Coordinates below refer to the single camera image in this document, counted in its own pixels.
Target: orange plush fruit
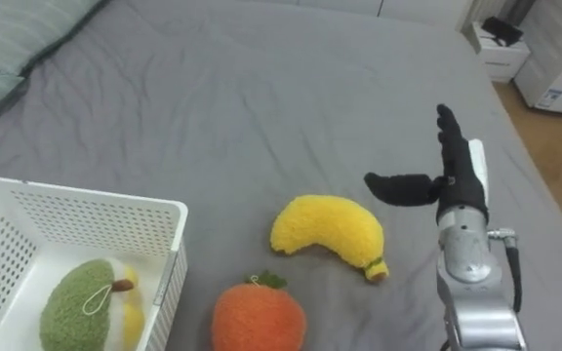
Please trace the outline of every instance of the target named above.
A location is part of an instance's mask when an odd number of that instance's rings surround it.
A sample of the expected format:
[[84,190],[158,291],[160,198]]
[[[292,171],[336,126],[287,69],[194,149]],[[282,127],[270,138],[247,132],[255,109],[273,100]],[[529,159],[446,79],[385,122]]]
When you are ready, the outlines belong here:
[[232,287],[219,297],[212,321],[214,351],[301,350],[304,312],[287,292],[275,289],[285,282],[278,279],[264,272],[253,284]]

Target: gray bed sheet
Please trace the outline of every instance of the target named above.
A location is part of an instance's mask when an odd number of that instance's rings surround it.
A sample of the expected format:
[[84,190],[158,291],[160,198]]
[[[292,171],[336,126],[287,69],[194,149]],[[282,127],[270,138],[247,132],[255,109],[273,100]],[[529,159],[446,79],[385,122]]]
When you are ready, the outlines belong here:
[[[0,118],[0,176],[189,206],[168,350],[211,349],[216,298],[264,268],[304,307],[304,350],[436,350],[435,209],[379,203],[362,177],[437,175],[440,102],[485,142],[491,223],[521,236],[531,349],[562,350],[562,214],[454,32],[271,4],[113,1]],[[272,220],[305,193],[354,199],[380,219],[385,282],[366,284],[324,250],[270,251]]]

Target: plush toy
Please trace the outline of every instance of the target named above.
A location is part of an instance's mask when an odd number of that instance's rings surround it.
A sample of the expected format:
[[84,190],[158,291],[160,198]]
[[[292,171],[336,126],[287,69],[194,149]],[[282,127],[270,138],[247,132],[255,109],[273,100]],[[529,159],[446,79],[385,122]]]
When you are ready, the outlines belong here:
[[264,271],[225,291],[212,321],[214,351],[300,351],[307,322],[282,289],[285,280]]
[[44,351],[133,351],[143,329],[138,276],[113,258],[70,271],[40,317]]
[[389,275],[382,259],[384,239],[379,221],[359,204],[341,197],[297,197],[274,221],[270,244],[284,254],[322,245],[363,269],[371,282]]

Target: green leaf on plush orange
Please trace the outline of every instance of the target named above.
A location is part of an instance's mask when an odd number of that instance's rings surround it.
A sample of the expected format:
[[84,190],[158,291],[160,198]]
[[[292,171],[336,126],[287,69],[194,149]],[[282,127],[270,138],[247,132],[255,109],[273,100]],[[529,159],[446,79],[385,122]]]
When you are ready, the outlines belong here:
[[259,276],[247,276],[244,279],[244,283],[258,284],[273,289],[283,289],[288,285],[288,282],[285,279],[276,274],[270,273],[267,269],[261,272]]

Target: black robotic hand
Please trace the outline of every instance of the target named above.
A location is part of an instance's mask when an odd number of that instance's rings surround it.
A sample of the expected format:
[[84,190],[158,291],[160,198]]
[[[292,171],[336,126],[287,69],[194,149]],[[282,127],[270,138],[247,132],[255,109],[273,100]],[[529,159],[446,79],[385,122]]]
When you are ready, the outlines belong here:
[[441,143],[443,175],[431,180],[428,175],[380,176],[368,173],[364,180],[381,201],[393,206],[422,206],[439,200],[437,218],[453,206],[470,206],[488,219],[485,193],[472,166],[467,139],[452,110],[437,106],[437,126]]

